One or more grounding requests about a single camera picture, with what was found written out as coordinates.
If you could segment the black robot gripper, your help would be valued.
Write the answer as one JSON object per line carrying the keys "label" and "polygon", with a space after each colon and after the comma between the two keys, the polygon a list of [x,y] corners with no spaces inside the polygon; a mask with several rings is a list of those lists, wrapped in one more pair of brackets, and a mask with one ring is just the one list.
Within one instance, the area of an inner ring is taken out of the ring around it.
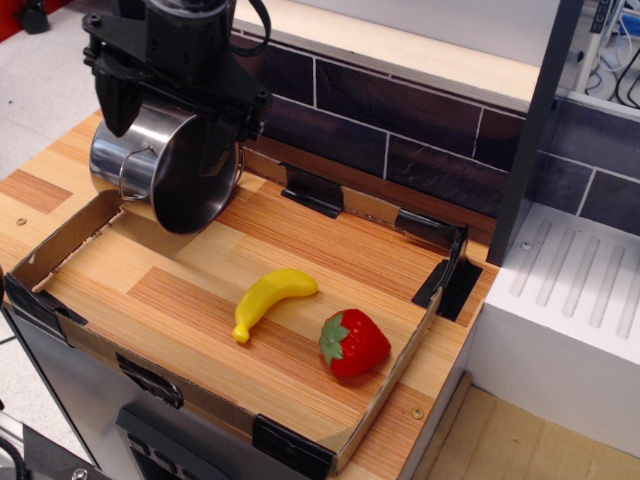
{"label": "black robot gripper", "polygon": [[144,99],[156,95],[208,120],[199,175],[218,175],[235,142],[262,133],[273,103],[271,92],[237,60],[261,54],[270,41],[266,6],[252,6],[264,29],[252,47],[231,40],[233,1],[147,1],[140,18],[86,15],[84,62],[111,133],[122,137]]}

